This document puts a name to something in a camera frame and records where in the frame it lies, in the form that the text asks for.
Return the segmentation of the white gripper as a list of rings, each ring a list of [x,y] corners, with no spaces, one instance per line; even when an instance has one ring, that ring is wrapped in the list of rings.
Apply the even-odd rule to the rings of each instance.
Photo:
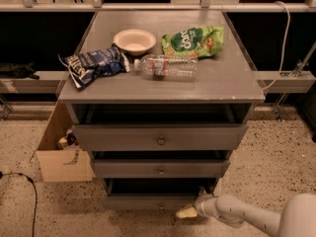
[[[219,217],[216,207],[217,198],[209,194],[204,187],[199,188],[195,206],[188,204],[176,212],[176,216],[180,219],[197,217],[198,214],[203,217]]]

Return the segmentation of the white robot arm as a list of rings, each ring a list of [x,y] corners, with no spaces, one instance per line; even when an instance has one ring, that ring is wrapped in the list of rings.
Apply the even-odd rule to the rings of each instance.
[[[277,213],[232,195],[215,197],[201,188],[195,202],[178,210],[176,215],[213,217],[235,228],[247,222],[270,237],[316,237],[316,196],[311,194],[292,197]]]

